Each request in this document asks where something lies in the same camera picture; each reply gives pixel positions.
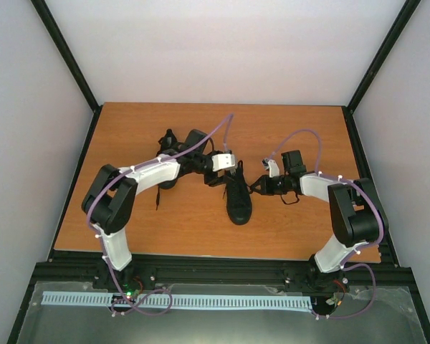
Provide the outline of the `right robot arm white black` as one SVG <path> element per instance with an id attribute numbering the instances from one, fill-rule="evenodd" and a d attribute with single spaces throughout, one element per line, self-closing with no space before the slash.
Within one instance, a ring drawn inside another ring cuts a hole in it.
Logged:
<path id="1" fill-rule="evenodd" d="M 333 230 L 325 246 L 312 255 L 307 263 L 304 281 L 314 290 L 323 290 L 340 276 L 348 260 L 367 247 L 377 245 L 388 227 L 372 180 L 332 177 L 318 171 L 308 171 L 301 152 L 291 150 L 282 154 L 284 172 L 276 161 L 264 159 L 268 171 L 260 176 L 250 190 L 263 196 L 284 196 L 293 192 L 329 205 Z"/>

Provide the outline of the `black sneaker one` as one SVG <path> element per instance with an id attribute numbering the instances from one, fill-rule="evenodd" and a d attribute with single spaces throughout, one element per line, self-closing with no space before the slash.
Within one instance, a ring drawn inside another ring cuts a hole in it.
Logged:
<path id="1" fill-rule="evenodd" d="M 171 129 L 166 131 L 166 134 L 158 141 L 161 145 L 160 150 L 157 152 L 157 156 L 164 154 L 166 150 L 172 150 L 178 145 L 176 136 L 173 134 Z M 156 208 L 158 208 L 161 197 L 161 189 L 168 190 L 176 185 L 176 169 L 171 168 L 168 163 L 161 164 L 164 168 L 163 171 L 159 173 L 160 183 L 158 184 L 158 191 L 156 196 Z"/>

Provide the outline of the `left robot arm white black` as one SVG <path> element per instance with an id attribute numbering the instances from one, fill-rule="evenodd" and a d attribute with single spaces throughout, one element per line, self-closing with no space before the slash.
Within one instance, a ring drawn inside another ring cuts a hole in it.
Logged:
<path id="1" fill-rule="evenodd" d="M 160 190 L 173 188 L 178 179 L 191 173 L 202 175 L 207 186 L 215 187 L 224 182 L 220 173 L 237 165 L 230 150 L 213 148 L 205 153 L 205 147 L 214 142 L 200 130 L 191 130 L 186 140 L 180 142 L 168 129 L 158 143 L 156 157 L 137 166 L 104 165 L 82 201 L 82 210 L 101 239 L 102 258 L 112 267 L 110 281 L 122 289 L 131 286 L 135 279 L 134 269 L 128 266 L 132 254 L 125 233 L 135 197 L 155 186 Z"/>

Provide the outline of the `black sneaker with laces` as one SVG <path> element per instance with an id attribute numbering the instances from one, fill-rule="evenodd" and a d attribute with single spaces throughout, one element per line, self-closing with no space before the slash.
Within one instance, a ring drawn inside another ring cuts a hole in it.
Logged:
<path id="1" fill-rule="evenodd" d="M 233 224 L 245 225 L 252 216 L 250 190 L 244 177 L 244 164 L 239 161 L 234 172 L 224 174 L 226 212 Z"/>

